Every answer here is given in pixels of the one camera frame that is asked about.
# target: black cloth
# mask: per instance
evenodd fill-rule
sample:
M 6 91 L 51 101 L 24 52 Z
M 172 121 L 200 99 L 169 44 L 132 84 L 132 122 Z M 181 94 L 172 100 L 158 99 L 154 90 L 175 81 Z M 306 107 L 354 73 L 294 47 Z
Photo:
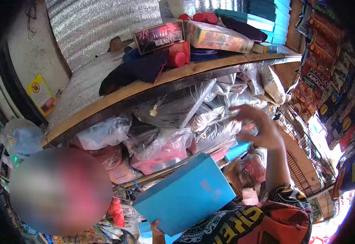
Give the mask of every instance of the black cloth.
M 99 95 L 108 95 L 120 86 L 129 85 L 136 80 L 155 83 L 167 62 L 168 55 L 169 50 L 155 52 L 141 59 L 119 65 L 102 81 Z
M 259 30 L 258 28 L 255 28 L 253 26 L 250 26 L 246 23 L 237 21 L 231 17 L 222 15 L 221 20 L 224 23 L 226 27 L 228 27 L 231 30 L 234 30 L 240 34 L 243 34 L 244 36 L 248 37 L 249 39 L 252 39 L 254 41 L 265 41 L 267 40 L 268 35 L 264 33 L 263 31 Z

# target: blue box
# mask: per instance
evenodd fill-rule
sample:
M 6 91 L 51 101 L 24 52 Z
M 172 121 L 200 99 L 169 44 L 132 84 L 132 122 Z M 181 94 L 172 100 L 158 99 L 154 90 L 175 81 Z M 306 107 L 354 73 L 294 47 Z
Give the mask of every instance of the blue box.
M 139 194 L 133 207 L 169 236 L 217 212 L 236 195 L 208 154 L 200 153 L 170 176 Z

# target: sticker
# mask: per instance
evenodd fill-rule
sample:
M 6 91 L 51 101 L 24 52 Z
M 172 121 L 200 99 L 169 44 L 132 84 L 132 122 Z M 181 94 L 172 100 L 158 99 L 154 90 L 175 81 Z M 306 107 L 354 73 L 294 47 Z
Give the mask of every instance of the sticker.
M 46 85 L 41 74 L 37 75 L 29 84 L 26 92 L 44 116 L 49 115 L 54 110 L 55 97 Z

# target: red bag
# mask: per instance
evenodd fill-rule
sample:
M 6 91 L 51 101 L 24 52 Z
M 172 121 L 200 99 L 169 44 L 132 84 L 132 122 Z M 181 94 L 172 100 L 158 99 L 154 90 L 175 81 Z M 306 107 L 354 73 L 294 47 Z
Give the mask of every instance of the red bag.
M 119 199 L 113 198 L 107 213 L 112 216 L 117 227 L 125 227 L 125 216 Z

